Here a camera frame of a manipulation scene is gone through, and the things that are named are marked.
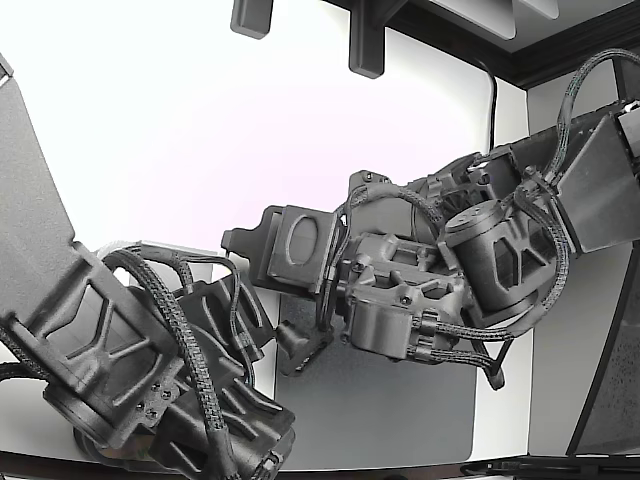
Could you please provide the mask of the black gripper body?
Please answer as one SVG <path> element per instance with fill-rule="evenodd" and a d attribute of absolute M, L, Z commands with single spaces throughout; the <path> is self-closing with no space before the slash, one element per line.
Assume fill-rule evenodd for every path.
<path fill-rule="evenodd" d="M 318 294 L 336 230 L 336 215 L 288 205 L 276 232 L 267 275 Z"/>

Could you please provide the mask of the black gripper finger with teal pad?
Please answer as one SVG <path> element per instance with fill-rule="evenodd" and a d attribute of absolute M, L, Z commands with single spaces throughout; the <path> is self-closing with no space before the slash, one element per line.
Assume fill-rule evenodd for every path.
<path fill-rule="evenodd" d="M 223 234 L 222 248 L 249 261 L 249 278 L 254 286 L 276 287 L 277 282 L 267 274 L 267 269 L 279 226 L 280 207 L 269 206 L 255 228 L 233 228 Z"/>

